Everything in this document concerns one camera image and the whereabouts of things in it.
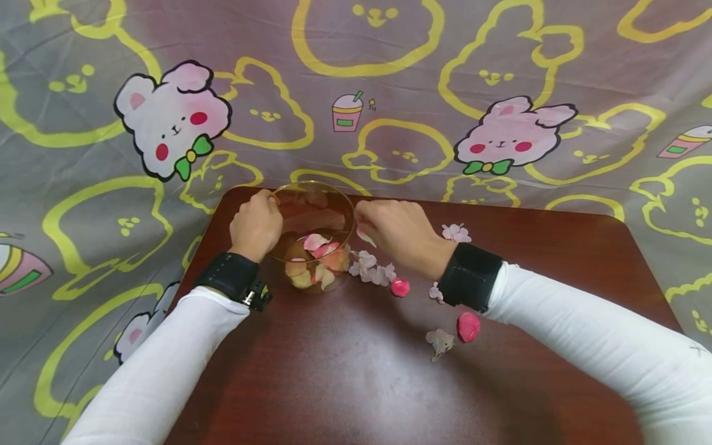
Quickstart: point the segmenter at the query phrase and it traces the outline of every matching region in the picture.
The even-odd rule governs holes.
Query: hand
[[[259,263],[282,235],[282,215],[269,190],[260,190],[240,206],[230,223],[232,253]]]
[[[439,281],[457,243],[433,230],[419,204],[407,201],[361,201],[356,223],[395,261]]]

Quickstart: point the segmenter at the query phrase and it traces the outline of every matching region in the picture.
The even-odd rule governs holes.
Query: right hand
[[[360,201],[356,223],[378,248],[397,263],[439,281],[457,243],[435,233],[419,204],[408,201]]]

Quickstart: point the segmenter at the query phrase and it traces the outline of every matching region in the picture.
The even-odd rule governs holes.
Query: gray cloth
[[[2,10],[4,444],[58,442],[242,184],[609,214],[712,347],[705,1]]]

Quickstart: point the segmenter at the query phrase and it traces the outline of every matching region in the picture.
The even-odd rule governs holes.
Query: bunny ear
[[[578,110],[571,105],[556,105],[555,107],[541,107],[534,110],[538,120],[537,125],[541,125],[545,128],[558,127],[565,124],[566,122],[573,119],[577,114]]]
[[[183,93],[205,89],[213,72],[196,61],[185,61],[163,75],[162,82],[175,85]]]
[[[153,79],[143,74],[134,74],[119,90],[114,106],[122,117],[129,115],[146,102],[155,88],[156,83]]]
[[[523,112],[529,111],[532,108],[532,101],[527,96],[517,96],[516,98],[511,98],[507,100],[502,100],[501,102],[495,102],[487,110],[487,117],[502,117],[507,115],[519,115]]]

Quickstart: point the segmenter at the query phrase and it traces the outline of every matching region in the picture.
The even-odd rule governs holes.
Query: pink bunny
[[[532,110],[531,99],[518,96],[490,106],[480,125],[455,145],[455,160],[467,164],[464,174],[509,169],[538,161],[561,142],[561,125],[578,111],[571,104]]]
[[[114,108],[148,175],[167,181],[178,173],[187,181],[191,164],[210,153],[211,140],[230,126],[230,104],[210,88],[212,79],[210,68],[185,61],[159,84],[134,74],[121,87]]]

